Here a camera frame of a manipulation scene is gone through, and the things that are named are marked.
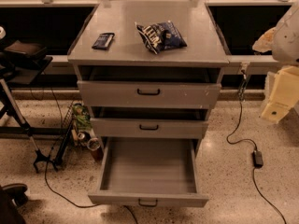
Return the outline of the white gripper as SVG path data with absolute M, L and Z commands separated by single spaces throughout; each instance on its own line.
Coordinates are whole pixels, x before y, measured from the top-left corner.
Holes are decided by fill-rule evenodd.
M 265 81 L 265 102 L 260 117 L 278 124 L 299 101 L 299 67 L 283 66 L 276 73 L 268 72 Z

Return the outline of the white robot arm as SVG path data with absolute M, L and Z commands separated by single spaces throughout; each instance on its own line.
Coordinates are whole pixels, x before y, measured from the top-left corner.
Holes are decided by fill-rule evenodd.
M 274 28 L 254 42 L 252 49 L 271 51 L 283 67 L 269 72 L 261 118 L 279 123 L 299 101 L 299 3 L 295 2 Z

